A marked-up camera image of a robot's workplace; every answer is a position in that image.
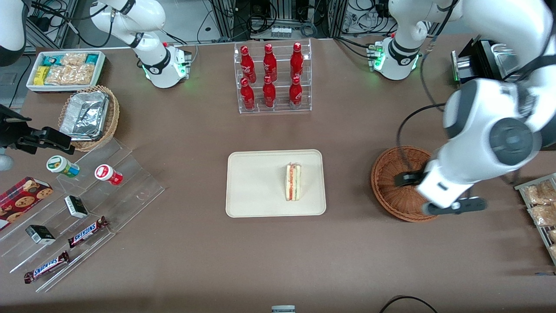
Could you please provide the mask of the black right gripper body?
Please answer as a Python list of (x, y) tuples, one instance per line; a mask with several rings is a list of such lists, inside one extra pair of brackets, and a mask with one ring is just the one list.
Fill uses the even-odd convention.
[(12, 109), (0, 106), (0, 145), (2, 148), (25, 151), (36, 154), (42, 148), (39, 137), (34, 135), (36, 129), (29, 127), (32, 119), (24, 117)]

